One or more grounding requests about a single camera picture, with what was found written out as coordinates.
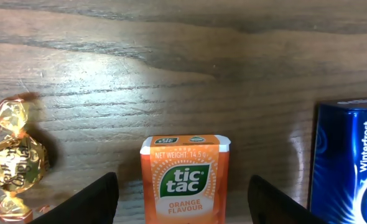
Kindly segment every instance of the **blue package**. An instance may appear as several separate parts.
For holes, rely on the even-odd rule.
[[[310,211],[328,223],[367,223],[367,98],[320,103]]]

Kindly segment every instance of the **gold wrapped candy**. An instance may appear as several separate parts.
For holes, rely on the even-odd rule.
[[[40,181],[49,168],[47,150],[24,130],[29,101],[20,95],[0,102],[0,131],[9,133],[0,142],[0,219],[5,222],[27,220],[32,210],[16,195]]]

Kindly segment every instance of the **wooden surface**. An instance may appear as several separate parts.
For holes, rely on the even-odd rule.
[[[315,100],[367,96],[367,0],[0,1],[0,100],[25,91],[60,156],[29,205],[115,171],[115,223],[144,223],[143,140],[218,133],[228,223],[249,223],[252,174],[306,204]]]

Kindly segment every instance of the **orange box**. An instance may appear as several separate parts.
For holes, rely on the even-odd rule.
[[[153,136],[141,148],[147,224],[225,223],[227,137]]]

